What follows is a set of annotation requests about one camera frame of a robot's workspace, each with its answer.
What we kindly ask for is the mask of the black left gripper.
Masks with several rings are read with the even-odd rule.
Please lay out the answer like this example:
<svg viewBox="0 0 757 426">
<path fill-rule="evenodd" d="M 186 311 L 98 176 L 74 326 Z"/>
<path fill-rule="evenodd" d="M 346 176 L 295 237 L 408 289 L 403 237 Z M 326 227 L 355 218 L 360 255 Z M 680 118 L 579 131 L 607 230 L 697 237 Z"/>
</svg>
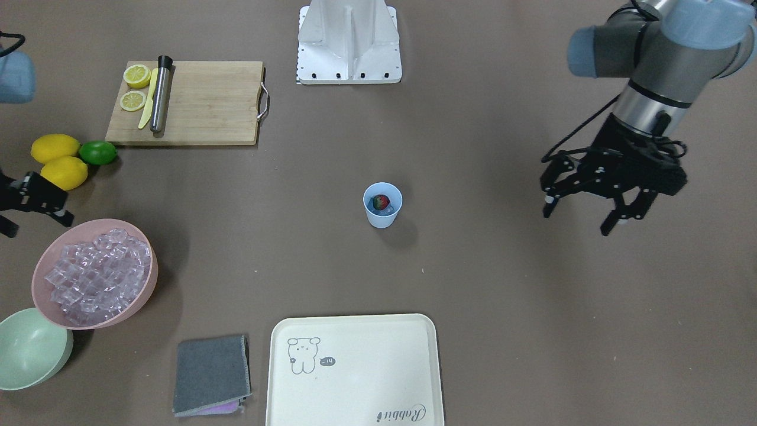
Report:
<svg viewBox="0 0 757 426">
<path fill-rule="evenodd" d="M 651 135 L 642 135 L 610 116 L 590 146 L 561 149 L 578 130 L 568 133 L 541 159 L 547 164 L 539 181 L 545 192 L 543 217 L 549 218 L 560 200 L 579 192 L 610 199 L 614 208 L 600 224 L 600 234 L 607 237 L 619 222 L 645 218 L 660 194 L 678 194 L 688 182 L 680 161 L 687 146 L 663 137 L 671 121 L 660 112 Z"/>
</svg>

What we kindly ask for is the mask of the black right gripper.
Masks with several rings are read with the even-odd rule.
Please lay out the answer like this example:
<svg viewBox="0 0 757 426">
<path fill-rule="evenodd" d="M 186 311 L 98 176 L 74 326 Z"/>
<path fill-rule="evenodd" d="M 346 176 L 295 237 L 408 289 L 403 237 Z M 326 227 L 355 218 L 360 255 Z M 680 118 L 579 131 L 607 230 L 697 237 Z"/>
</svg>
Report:
<svg viewBox="0 0 757 426">
<path fill-rule="evenodd" d="M 21 180 L 1 173 L 1 210 L 35 211 L 48 215 L 64 227 L 72 227 L 74 215 L 64 209 L 67 192 L 44 178 L 40 173 L 29 172 Z M 14 238 L 18 225 L 0 216 L 0 232 Z"/>
</svg>

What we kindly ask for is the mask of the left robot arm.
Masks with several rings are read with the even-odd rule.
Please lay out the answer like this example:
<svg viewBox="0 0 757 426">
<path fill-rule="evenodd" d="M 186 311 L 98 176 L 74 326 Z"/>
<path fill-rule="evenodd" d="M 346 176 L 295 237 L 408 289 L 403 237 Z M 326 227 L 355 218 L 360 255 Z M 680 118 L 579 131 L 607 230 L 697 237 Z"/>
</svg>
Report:
<svg viewBox="0 0 757 426">
<path fill-rule="evenodd" d="M 605 24 L 571 36 L 570 71 L 589 78 L 625 78 L 603 106 L 609 116 L 584 148 L 547 151 L 540 186 L 543 214 L 579 192 L 613 201 L 600 227 L 642 220 L 659 195 L 687 183 L 684 143 L 671 138 L 711 80 L 733 75 L 755 57 L 754 1 L 629 1 Z"/>
</svg>

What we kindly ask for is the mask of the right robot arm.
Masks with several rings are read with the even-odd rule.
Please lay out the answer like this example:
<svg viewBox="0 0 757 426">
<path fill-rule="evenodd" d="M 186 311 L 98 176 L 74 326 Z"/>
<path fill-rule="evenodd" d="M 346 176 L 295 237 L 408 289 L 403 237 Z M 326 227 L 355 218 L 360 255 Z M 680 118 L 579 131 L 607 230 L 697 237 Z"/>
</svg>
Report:
<svg viewBox="0 0 757 426">
<path fill-rule="evenodd" d="M 33 100 L 36 90 L 35 68 L 27 54 L 19 51 L 26 38 L 19 33 L 1 32 L 2 38 L 14 42 L 2 47 L 1 52 L 1 102 L 24 104 Z M 74 215 L 65 210 L 67 192 L 41 177 L 29 172 L 25 177 L 14 179 L 1 173 L 1 210 L 38 212 L 49 216 L 64 227 L 70 227 Z"/>
</svg>

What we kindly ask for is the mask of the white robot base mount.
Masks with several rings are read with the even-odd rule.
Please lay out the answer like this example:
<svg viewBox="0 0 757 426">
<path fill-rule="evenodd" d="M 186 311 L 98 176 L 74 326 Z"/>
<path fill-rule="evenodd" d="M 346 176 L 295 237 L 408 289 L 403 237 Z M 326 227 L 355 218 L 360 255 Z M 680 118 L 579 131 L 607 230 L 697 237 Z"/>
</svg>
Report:
<svg viewBox="0 0 757 426">
<path fill-rule="evenodd" d="M 397 11 L 384 1 L 312 1 L 298 14 L 296 81 L 303 85 L 399 83 Z"/>
</svg>

